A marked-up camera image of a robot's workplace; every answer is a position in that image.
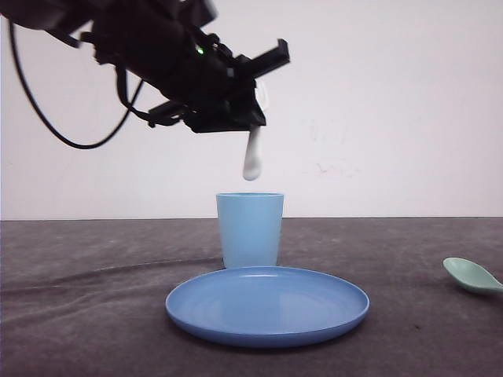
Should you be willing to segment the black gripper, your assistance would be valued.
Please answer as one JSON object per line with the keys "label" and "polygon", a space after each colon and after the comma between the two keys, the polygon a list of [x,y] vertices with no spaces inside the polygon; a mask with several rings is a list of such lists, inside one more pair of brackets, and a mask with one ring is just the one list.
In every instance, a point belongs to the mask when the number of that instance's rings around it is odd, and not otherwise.
{"label": "black gripper", "polygon": [[196,65],[165,94],[168,101],[149,110],[150,127],[182,121],[194,133],[249,131],[266,125],[255,94],[256,79],[290,62],[288,42],[251,59],[237,57],[215,33],[195,31]]}

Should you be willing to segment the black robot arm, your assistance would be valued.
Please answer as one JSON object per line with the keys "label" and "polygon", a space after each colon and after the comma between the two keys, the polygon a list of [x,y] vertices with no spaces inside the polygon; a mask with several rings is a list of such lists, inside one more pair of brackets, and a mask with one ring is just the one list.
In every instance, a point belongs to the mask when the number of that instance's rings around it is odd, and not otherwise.
{"label": "black robot arm", "polygon": [[165,102],[138,112],[150,126],[181,122],[195,133],[264,126],[256,80],[289,61],[285,40],[256,58],[234,56],[203,30],[217,16],[210,1],[4,1],[1,12],[11,24],[70,46],[92,44],[96,61],[115,67],[118,97],[129,111],[127,72],[157,88]]}

